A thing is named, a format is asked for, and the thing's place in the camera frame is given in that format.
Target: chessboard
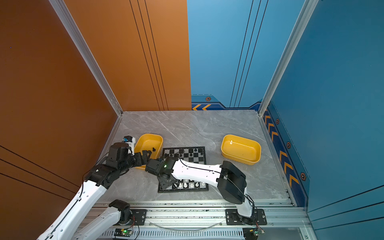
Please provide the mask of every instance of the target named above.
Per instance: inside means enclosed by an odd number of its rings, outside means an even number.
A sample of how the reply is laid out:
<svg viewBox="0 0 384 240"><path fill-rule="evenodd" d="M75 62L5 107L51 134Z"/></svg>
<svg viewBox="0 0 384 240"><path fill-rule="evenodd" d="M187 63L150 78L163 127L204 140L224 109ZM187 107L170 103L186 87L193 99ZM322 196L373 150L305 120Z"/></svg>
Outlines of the chessboard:
<svg viewBox="0 0 384 240"><path fill-rule="evenodd" d="M178 157L187 162L207 164L205 159L205 147L168 147L163 148L163 158ZM163 189L159 184L157 192L190 192L208 191L208 184L190 179L177 180L177 183Z"/></svg>

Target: gray marble tabletop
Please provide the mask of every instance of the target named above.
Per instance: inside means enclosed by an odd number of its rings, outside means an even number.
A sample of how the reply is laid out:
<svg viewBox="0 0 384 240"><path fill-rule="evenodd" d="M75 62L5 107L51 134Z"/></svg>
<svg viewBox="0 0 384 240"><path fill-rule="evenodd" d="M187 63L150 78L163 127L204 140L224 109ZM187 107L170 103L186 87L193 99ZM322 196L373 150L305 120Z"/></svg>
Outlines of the gray marble tabletop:
<svg viewBox="0 0 384 240"><path fill-rule="evenodd" d="M114 142L120 142L126 135L138 140L145 133L162 136L163 147L204 146L210 165L231 161L245 173L248 193L254 200L288 198L254 110L124 112ZM250 166L224 158L221 143L227 134L259 142L260 161ZM157 189L156 176L133 168L116 180L98 202L222 199L212 186L201 192L158 193Z"/></svg>

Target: black stripe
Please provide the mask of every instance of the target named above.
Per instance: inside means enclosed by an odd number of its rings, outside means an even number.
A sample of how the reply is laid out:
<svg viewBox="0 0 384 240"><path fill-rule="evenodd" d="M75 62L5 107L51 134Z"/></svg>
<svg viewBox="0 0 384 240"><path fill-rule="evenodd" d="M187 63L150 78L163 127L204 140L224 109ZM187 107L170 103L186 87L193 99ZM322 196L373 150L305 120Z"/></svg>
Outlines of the black stripe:
<svg viewBox="0 0 384 240"><path fill-rule="evenodd" d="M359 210L359 209L363 209L363 208L366 208L366 207L375 206L375 205L382 204L382 203L384 203L384 201L378 202L378 203L375 203L375 204L371 204L371 205L367 205L367 206L364 206L364 207L359 207L359 208L356 208L356 209L348 210L348 211L341 212L341 213L338 213L338 214L333 214L333 215L330 215L330 216L327 216L327 217L333 217L333 216L336 216L336 215L339 215L339 214L344 214L346 212L352 212L352 211L355 211L355 210ZM319 218L319 219L311 220L311 222L317 221L317 220L320 220L320 219L325 219L327 217L322 217L322 218Z"/></svg>
<svg viewBox="0 0 384 240"><path fill-rule="evenodd" d="M252 0L252 4L251 4L251 10L249 10L249 16L248 16L247 27L246 27L246 29L245 29L244 40L243 40L243 46L241 47L240 59L239 59L239 64L237 65L237 71L236 71L236 76L235 76L235 83L233 84L233 90L232 90L231 102L229 103L229 107L231 107L231 104L232 104L232 98L233 98L233 92L235 91L236 78L237 78L237 73L239 72L240 60L241 60L241 55L243 54L243 48L244 48L244 42L245 42L245 36L247 35L247 29L248 29L248 24L249 24L249 18L251 17L252 6L253 6L253 0Z"/></svg>
<svg viewBox="0 0 384 240"><path fill-rule="evenodd" d="M313 210L311 210L311 211L308 211L308 212L313 212L313 211L316 211L316 210L318 210L318 209L322 209L323 207L328 207L329 205L332 205L332 204L335 204L335 203L338 203L338 202L341 202L341 201L347 200L347 199L349 199L349 198L353 198L353 197L356 197L356 196L358 196L358 195L361 195L361 194L364 194L364 193L370 192L370 191L372 191L372 190L376 190L376 189L378 189L378 188L381 188L381 187L384 187L384 185L381 185L381 186L378 186L378 187L375 187L375 188L369 189L369 190L367 190L367 191L365 191L365 192L361 192L361 193L359 193L359 194L356 194L356 195L353 195L353 196L350 196L350 197L347 197L347 198L344 198L344 199L338 200L338 201L336 201L336 202L333 202L333 203L331 203L331 204L327 204L327 205L325 205L325 206L322 206L322 207L319 207L319 208L313 209Z"/></svg>
<svg viewBox="0 0 384 240"><path fill-rule="evenodd" d="M245 56L245 62L244 62L244 66L243 66L243 71L242 71L242 73L241 73L241 77L240 77L239 88L237 89L237 94L236 94L235 104L233 105L234 107L235 107L235 105L236 105L237 96L238 96L238 94L239 94L239 89L240 89L240 85L241 85L241 79L243 78L243 73L244 73L245 64L247 63L249 47L251 46L252 36L253 36L253 31L255 30L255 25L256 25L257 16L259 15L260 4L261 4L261 0L260 0L260 3L259 3L259 8L257 9L256 18L255 18L255 23L253 24L253 29L252 29L252 34L251 34L251 40L249 40L249 45L248 45L247 54L246 54L246 56Z"/></svg>
<svg viewBox="0 0 384 240"><path fill-rule="evenodd" d="M367 220L362 220L362 221L357 221L357 222L351 222L351 223L345 223L345 224L340 224L340 225L331 226L331 227L345 226L345 225L354 224L354 223L359 223L359 222L368 222L368 221L377 220L377 219L382 219L382 218L384 218L384 217L371 218L371 219L367 219ZM318 229L315 229L315 230L321 230L321 229L326 229L326 228L331 228L331 227L323 227L323 228L318 228Z"/></svg>
<svg viewBox="0 0 384 240"><path fill-rule="evenodd" d="M66 198L66 197L63 197L63 196L57 195L57 194L55 194L55 193L53 193L53 192L47 191L47 190L45 190L45 189L42 189L42 188L36 187L36 186L34 186L34 185L32 185L32 184L29 184L29 183L23 182L23 181L21 181L21 180L18 180L18 179L14 178L14 177L11 177L11 176L8 176L8 175L5 175L4 173L0 173L0 174L1 174L1 175L3 175L3 176L6 176L6 177L12 178L12 179L14 179L14 180L16 180L16 181L19 181L19 182L25 183L25 184L27 184L27 185L29 185L29 186L32 186L32 187L38 188L38 189L40 189L40 190L43 190L43 191L46 191L46 192L52 193L53 195L56 195L56 196L58 196L58 197L62 197L62 198L64 198L64 199L70 200L70 199L68 199L68 198Z"/></svg>
<svg viewBox="0 0 384 240"><path fill-rule="evenodd" d="M241 101L241 98L242 98L242 96L243 96L245 83L246 83L246 81L247 81L247 77L248 77L248 73L249 73L249 68L251 67L253 54L255 53L255 48L256 48L257 40L259 39L260 29L262 28L262 24L263 24L263 20L264 20L264 15L265 15L265 10L266 10L266 7L268 6L268 1L269 1L269 0L267 0L266 5L265 5L265 9L264 9L264 14L263 14L262 22L260 23L260 27L259 27L259 33L257 34L257 38L256 38L256 42L255 42L255 47L253 48L253 53L252 53L251 61L249 62L247 75L246 75L245 80L244 80L243 90L241 91L241 96L240 96L239 104L238 104L237 106L240 106L240 101Z"/></svg>
<svg viewBox="0 0 384 240"><path fill-rule="evenodd" d="M139 11L140 11L140 16L141 16L141 21L142 21L142 23L143 23L143 28L144 28L145 38L147 39L148 50L149 50L149 55L151 56L151 60L152 60L153 71L155 72L155 77L156 77L156 82L157 82L157 88L159 89L159 94L160 94L161 104L163 105L163 109L165 110L164 103L163 103L163 97L161 96L161 91L160 91L159 81L157 80L157 74L156 74L155 64L153 63L153 58L152 58L151 48L149 47L149 41L148 41L148 37L147 37L147 31L145 30L145 25L144 25L143 15L141 14L141 9L140 9L139 0L137 0L137 5L139 6Z"/></svg>
<svg viewBox="0 0 384 240"><path fill-rule="evenodd" d="M150 27L150 29L151 29L152 40L153 40L153 46L155 47L155 54L156 54L156 59L157 59L157 65L159 66L160 79L161 79L161 84L163 85L163 91L164 91L164 97L165 97L165 99L166 99L167 110L169 110L169 108L168 108L168 102L167 102L166 89L164 88L163 77L161 76L160 63L159 63L159 58L158 58L158 56L157 56L156 45L155 45L155 39L154 39L154 37L153 37L153 33L152 33L151 21L149 20L149 13L148 13L148 8L147 8L147 2L146 2L146 0L144 0L144 3L145 3L145 8L146 8L146 10L147 10L148 21L149 21L149 27Z"/></svg>
<svg viewBox="0 0 384 240"><path fill-rule="evenodd" d="M134 20L135 20L135 23L136 23L137 33L139 34L139 38L140 38L140 42L141 42L141 47L143 48L143 53L144 53L144 57L145 57L145 62L147 63L147 67L148 67L149 76L150 76L150 78L151 78L151 81L152 81L152 87L153 87L153 91L154 91L154 93L155 93L155 97L156 97L156 101L157 101L157 106L159 107L159 110L160 110L159 100L157 99L157 95L156 95L156 91L155 91L155 85L153 84L153 80L152 80L151 71L149 70L149 65L148 65L147 57L145 56L145 52L144 52L144 46L143 46L143 42L141 41L141 36L140 36L140 32L139 32L139 27L137 26L136 17L135 17L135 13L133 12L133 7L132 7L132 3L131 3L131 0L129 0L129 3L130 3L130 5L131 5L131 9L132 9L133 18L134 18Z"/></svg>
<svg viewBox="0 0 384 240"><path fill-rule="evenodd" d="M56 183L54 183L54 182L51 182L51 181L49 181L49 180L47 180L47 179L45 179L45 178L42 178L42 177L40 177L40 176L38 176L38 175L36 175L36 174L33 174L33 173L31 173L31 172L29 172L29 171L27 171L27 170L25 170L25 169L22 169L21 167L18 167L18 166L16 166L16 165L13 165L12 163L7 162L7 161L5 161L5 160L3 160L3 159L1 159L1 158L0 158L0 160L3 161L3 162L8 163L9 165L12 165L12 166L14 166L14 167L17 167L18 169L21 169L21 170L23 170L23 171L25 171L25 172L27 172L27 173L30 173L30 174L32 174L32 175L38 177L38 178L41 178L41 179L43 179L43 180L46 180L47 182L50 182L50 183L52 183L52 184L54 184L54 185L56 185L56 186L58 186L58 187L61 187L61 188L65 189L65 190L68 190L68 191L70 191L70 192L76 193L76 192L71 191L71 190L69 190L69 189L66 189L65 187L62 187L62 186L60 186L60 185L58 185L58 184L56 184Z"/></svg>
<svg viewBox="0 0 384 240"><path fill-rule="evenodd" d="M1 145L0 145L0 147L2 147L2 148L4 148L5 150L7 150L7 151L9 151L9 152L11 152L11 153L13 153L13 154L15 154L16 156L19 156L19 157L21 157L22 159L24 159L24 160L26 160L26 161L28 161L28 162L30 162L30 163L32 163L32 164L34 164L34 165L36 165L36 166L40 167L40 168L42 168L42 169L46 170L47 172L50 172L50 173L52 173L53 175L55 175L55 176L57 176L57 177L59 177L59 178L61 178L61 179L65 180L65 181L67 181L67 182L69 182L69 183L71 183L71 184L73 184L73 185L77 186L77 185L76 185L76 184L74 184L73 182L70 182L70 181L66 180L65 178L63 178L63 177L60 177L59 175L57 175L57 174L54 174L53 172L49 171L48 169L45 169L45 168L43 168L42 166L40 166L40 165L38 165L38 164L36 164L36 163L34 163L34 162L32 162L32 161L29 161L29 160L28 160L28 159L26 159L25 157L22 157L22 156L20 156L19 154L15 153L15 152L12 152L12 151L11 151L11 150L9 150L8 148L5 148L5 147L3 147L3 146L1 146Z"/></svg>

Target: yellow plastic tray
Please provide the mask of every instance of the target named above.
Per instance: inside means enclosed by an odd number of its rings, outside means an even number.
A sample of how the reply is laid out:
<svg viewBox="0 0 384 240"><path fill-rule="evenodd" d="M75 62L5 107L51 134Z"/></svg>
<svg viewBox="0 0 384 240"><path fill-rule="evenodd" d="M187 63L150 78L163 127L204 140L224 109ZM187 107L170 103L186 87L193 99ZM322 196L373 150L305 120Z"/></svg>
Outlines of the yellow plastic tray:
<svg viewBox="0 0 384 240"><path fill-rule="evenodd" d="M152 159L157 159L160 156L163 147L163 138L160 135L146 133L143 134L136 143L135 152L142 152L143 150L150 150L152 152ZM145 165L136 167L145 170Z"/></svg>
<svg viewBox="0 0 384 240"><path fill-rule="evenodd" d="M221 154L225 158L248 165L260 161L261 153L262 148L258 142L235 135L226 135L221 144Z"/></svg>

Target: robotic arm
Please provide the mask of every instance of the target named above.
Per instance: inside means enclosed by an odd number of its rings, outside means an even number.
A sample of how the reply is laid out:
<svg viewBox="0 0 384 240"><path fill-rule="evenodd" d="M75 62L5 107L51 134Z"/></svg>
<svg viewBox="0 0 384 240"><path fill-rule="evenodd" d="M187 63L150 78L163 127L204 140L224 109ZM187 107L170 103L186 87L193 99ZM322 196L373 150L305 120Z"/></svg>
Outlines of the robotic arm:
<svg viewBox="0 0 384 240"><path fill-rule="evenodd" d="M146 165L146 172L157 176L163 188L178 179L192 179L217 187L225 200L236 205L242 223L252 225L254 206L246 197L245 175L232 163L201 165L174 157L150 159L151 151L134 153L135 142L135 138L126 136L123 142L110 147L108 156L103 159L105 164L90 170L77 194L38 240L94 240L110 226L129 221L132 217L129 204L115 200L103 214L75 234L89 210L112 183L130 168L142 165Z"/></svg>

